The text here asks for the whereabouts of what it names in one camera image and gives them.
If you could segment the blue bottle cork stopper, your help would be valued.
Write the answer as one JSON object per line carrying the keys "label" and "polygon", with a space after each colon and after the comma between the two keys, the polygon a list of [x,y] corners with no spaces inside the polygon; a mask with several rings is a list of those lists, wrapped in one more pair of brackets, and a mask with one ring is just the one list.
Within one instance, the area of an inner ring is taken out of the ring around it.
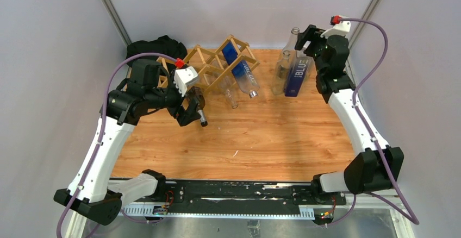
{"label": "blue bottle cork stopper", "polygon": [[301,51],[295,52],[295,57],[290,64],[290,70],[284,86],[285,97],[297,97],[303,82],[308,78],[313,58],[306,56]]}

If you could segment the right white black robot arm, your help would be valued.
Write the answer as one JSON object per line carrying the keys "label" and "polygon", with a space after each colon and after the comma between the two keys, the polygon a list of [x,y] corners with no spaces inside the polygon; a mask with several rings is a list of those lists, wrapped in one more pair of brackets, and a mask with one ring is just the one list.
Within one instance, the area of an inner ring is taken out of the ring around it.
{"label": "right white black robot arm", "polygon": [[340,24],[327,30],[311,24],[298,34],[295,44],[296,50],[313,58],[317,91],[339,117],[355,153],[343,171],[313,177],[310,196],[317,204],[326,203],[333,193],[357,195],[393,188],[404,159],[401,148],[389,145],[362,110],[356,86],[345,72],[348,31]]}

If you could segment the blue bottle silver cap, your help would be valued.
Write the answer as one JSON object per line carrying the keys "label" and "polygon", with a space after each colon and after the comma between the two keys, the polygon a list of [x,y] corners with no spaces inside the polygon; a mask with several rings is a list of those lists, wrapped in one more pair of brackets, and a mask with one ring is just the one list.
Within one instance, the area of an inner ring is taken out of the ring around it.
{"label": "blue bottle silver cap", "polygon": [[[237,51],[232,43],[227,43],[222,49],[222,54],[230,65],[238,57]],[[243,93],[249,95],[250,98],[258,96],[259,84],[245,60],[240,61],[232,70],[231,73],[238,84],[238,87]]]}

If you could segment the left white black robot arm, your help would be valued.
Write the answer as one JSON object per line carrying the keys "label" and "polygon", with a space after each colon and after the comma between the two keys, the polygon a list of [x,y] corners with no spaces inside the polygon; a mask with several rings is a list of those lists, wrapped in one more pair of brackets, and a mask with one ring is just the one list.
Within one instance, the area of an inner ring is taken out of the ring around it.
{"label": "left white black robot arm", "polygon": [[162,201],[167,193],[166,178],[159,172],[144,170],[114,186],[109,185],[109,178],[141,117],[167,109],[180,126],[200,119],[198,99],[183,107],[199,79],[196,70],[181,60],[172,71],[155,60],[134,61],[130,76],[104,95],[97,131],[85,160],[72,183],[56,191],[54,200],[103,226],[112,223],[123,207],[142,197]]}

